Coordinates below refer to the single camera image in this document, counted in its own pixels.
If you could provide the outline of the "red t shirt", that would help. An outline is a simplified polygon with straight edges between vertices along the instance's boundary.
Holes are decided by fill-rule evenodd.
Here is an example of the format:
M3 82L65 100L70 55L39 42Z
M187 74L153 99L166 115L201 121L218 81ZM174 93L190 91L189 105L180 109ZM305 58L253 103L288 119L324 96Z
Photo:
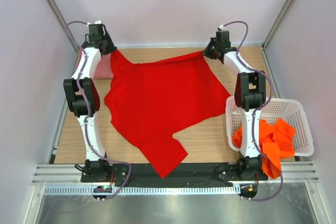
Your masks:
M222 115L230 94L201 51L151 63L131 63L115 51L110 62L104 102L111 123L165 178L187 156L174 133Z

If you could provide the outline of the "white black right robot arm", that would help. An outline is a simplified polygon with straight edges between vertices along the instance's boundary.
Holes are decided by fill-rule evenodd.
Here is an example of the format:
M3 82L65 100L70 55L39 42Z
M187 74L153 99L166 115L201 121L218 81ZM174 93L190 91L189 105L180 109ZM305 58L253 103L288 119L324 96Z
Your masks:
M209 59L219 60L237 75L235 104L240 108L242 144L239 148L236 173L243 180L253 179L261 171L262 153L259 147L260 109L266 102L265 73L252 68L231 46L229 31L218 29L203 51Z

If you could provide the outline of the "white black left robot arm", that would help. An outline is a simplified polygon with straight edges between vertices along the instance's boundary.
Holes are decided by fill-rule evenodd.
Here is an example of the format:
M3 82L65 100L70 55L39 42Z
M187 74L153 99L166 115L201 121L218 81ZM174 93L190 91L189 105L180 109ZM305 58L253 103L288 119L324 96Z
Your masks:
M116 47L102 21L93 24L73 21L66 25L66 31L72 24L84 24L88 28L84 42L78 45L76 69L71 78L63 81L68 108L79 122L86 147L84 165L76 164L75 168L82 173L82 182L107 182L112 177L112 170L99 133L100 97L93 76L102 56Z

